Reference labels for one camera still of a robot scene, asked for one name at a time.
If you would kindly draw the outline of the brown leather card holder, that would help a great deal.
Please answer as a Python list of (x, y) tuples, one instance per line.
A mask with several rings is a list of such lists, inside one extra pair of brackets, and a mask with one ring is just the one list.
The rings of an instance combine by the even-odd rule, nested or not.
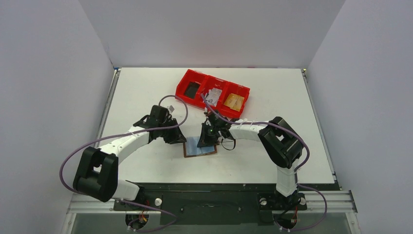
[(216, 146), (198, 147), (199, 136), (190, 136), (187, 141), (183, 143), (184, 158), (207, 156), (217, 153)]

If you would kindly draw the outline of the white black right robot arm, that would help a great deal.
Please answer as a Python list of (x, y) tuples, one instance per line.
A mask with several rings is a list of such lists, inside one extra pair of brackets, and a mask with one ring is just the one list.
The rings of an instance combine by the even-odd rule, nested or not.
[(277, 166), (275, 203), (287, 208), (294, 202), (298, 190), (297, 167), (305, 148), (298, 134), (282, 118), (270, 121), (249, 122), (244, 119), (228, 119), (205, 111), (206, 120), (202, 123), (198, 147), (218, 144), (220, 138), (232, 141), (252, 140), (261, 142), (271, 161)]

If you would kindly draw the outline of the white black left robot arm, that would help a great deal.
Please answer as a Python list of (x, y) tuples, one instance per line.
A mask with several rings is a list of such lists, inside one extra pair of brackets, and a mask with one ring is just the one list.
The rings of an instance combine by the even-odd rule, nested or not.
[(73, 181), (74, 190), (102, 202), (123, 199), (132, 209), (141, 209), (145, 205), (142, 187), (119, 179), (119, 165), (137, 149), (159, 137), (166, 144), (187, 141), (169, 109), (154, 105), (150, 114), (134, 123), (126, 133), (98, 148), (89, 146), (82, 152)]

